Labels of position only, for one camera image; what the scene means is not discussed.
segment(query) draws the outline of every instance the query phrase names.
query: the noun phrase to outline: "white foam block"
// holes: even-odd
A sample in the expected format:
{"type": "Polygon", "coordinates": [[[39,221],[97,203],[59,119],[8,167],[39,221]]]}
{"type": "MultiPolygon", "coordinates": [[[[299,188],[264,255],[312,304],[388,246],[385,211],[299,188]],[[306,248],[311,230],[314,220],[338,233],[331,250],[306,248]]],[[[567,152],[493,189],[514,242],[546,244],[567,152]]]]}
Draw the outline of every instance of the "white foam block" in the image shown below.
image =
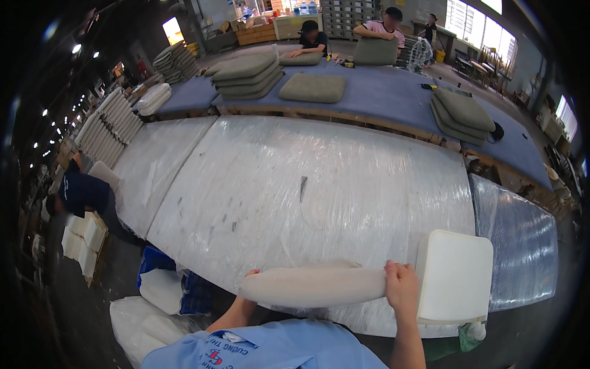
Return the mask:
{"type": "Polygon", "coordinates": [[[80,254],[80,249],[86,247],[86,242],[76,233],[70,230],[69,226],[64,229],[64,236],[61,239],[61,247],[64,250],[64,256],[70,259],[77,260],[80,254]]]}
{"type": "Polygon", "coordinates": [[[82,269],[83,276],[92,277],[94,274],[94,267],[96,265],[97,257],[97,253],[90,250],[86,245],[80,248],[78,262],[80,264],[80,268],[82,269]]]}
{"type": "Polygon", "coordinates": [[[94,218],[94,215],[90,217],[84,232],[84,239],[90,250],[94,252],[100,251],[106,233],[107,230],[94,218]]]}
{"type": "Polygon", "coordinates": [[[68,218],[68,226],[70,231],[76,233],[80,237],[84,237],[84,232],[86,231],[86,225],[88,225],[88,217],[84,213],[84,218],[77,217],[75,215],[70,215],[68,218]]]}
{"type": "Polygon", "coordinates": [[[487,320],[494,251],[490,240],[434,230],[418,246],[418,322],[487,320]]]}
{"type": "Polygon", "coordinates": [[[102,161],[97,161],[94,163],[90,171],[88,172],[89,175],[92,177],[96,177],[98,179],[102,179],[103,181],[107,182],[113,192],[117,191],[117,187],[119,187],[119,177],[113,173],[110,168],[103,163],[102,161]]]}

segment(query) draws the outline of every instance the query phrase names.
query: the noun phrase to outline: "hand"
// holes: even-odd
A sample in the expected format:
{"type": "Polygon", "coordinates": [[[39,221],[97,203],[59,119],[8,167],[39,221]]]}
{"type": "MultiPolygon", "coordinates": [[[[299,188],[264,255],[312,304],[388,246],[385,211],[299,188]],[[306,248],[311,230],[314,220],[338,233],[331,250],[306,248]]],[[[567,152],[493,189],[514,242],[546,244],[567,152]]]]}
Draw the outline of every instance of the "hand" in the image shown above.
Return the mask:
{"type": "Polygon", "coordinates": [[[260,273],[260,269],[252,269],[248,273],[246,273],[246,275],[244,276],[244,278],[246,278],[248,276],[251,276],[253,274],[258,274],[258,273],[260,273]]]}
{"type": "Polygon", "coordinates": [[[296,56],[299,56],[303,54],[303,50],[299,49],[299,50],[293,50],[290,53],[287,54],[287,58],[295,58],[296,56]]]}
{"type": "Polygon", "coordinates": [[[383,38],[384,40],[393,40],[394,39],[394,34],[393,33],[380,33],[379,37],[383,38]]]}
{"type": "Polygon", "coordinates": [[[418,277],[412,264],[401,265],[387,260],[385,296],[397,318],[415,319],[418,300],[418,277]]]}

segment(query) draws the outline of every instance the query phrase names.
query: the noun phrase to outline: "concrete floor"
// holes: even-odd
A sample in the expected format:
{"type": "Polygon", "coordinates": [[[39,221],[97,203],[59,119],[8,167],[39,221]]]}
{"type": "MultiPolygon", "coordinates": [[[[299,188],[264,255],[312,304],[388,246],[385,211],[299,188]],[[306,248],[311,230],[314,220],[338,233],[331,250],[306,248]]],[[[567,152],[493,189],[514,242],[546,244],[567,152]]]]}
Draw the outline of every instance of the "concrete floor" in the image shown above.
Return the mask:
{"type": "MultiPolygon", "coordinates": [[[[348,41],[330,43],[333,52],[340,53],[342,57],[350,56],[355,46],[355,43],[348,41]]],[[[293,48],[293,44],[296,42],[282,43],[281,50],[293,48]]],[[[242,48],[237,52],[253,53],[265,48],[270,48],[270,45],[242,48]]],[[[233,53],[224,53],[202,58],[199,63],[202,66],[211,65],[233,56],[233,53]]],[[[427,73],[435,78],[442,76],[443,80],[455,85],[461,81],[461,88],[504,110],[527,128],[542,156],[545,157],[542,147],[548,140],[532,120],[512,103],[495,92],[463,80],[449,66],[435,65],[427,70],[427,73]]],[[[478,347],[471,352],[451,354],[428,363],[428,368],[503,369],[517,364],[517,368],[521,369],[533,365],[555,327],[565,319],[578,281],[581,265],[572,220],[569,217],[558,224],[559,277],[555,297],[523,308],[490,314],[487,337],[478,347]]],[[[139,248],[112,238],[105,246],[106,265],[100,276],[100,284],[89,289],[77,261],[62,255],[60,243],[64,225],[63,219],[51,221],[50,234],[47,237],[47,260],[50,261],[47,273],[50,276],[48,289],[60,330],[59,336],[70,358],[70,365],[76,368],[131,368],[123,350],[114,339],[109,303],[125,296],[139,294],[136,287],[137,270],[141,260],[139,248]]],[[[233,298],[232,294],[216,289],[211,319],[221,316],[233,298]]],[[[258,307],[251,324],[285,318],[289,316],[258,307]]],[[[384,362],[388,362],[394,339],[366,335],[357,337],[384,362]]],[[[425,344],[432,344],[433,340],[429,341],[425,344]]]]}

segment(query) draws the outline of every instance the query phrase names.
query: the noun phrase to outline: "navy shirt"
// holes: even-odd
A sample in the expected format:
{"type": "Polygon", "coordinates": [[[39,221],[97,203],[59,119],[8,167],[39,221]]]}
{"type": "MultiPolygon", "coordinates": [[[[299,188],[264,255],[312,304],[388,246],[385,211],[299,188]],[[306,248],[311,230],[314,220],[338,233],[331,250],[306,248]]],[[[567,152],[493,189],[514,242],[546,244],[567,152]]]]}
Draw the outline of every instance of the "navy shirt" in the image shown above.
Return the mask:
{"type": "Polygon", "coordinates": [[[311,43],[304,35],[299,38],[299,44],[303,45],[303,48],[316,48],[319,45],[324,45],[324,56],[328,56],[328,36],[324,32],[318,32],[316,40],[311,43]]]}
{"type": "Polygon", "coordinates": [[[102,214],[109,199],[110,187],[107,182],[80,173],[80,167],[74,159],[70,160],[64,173],[61,187],[57,191],[68,213],[84,218],[84,207],[89,206],[102,214]]]}

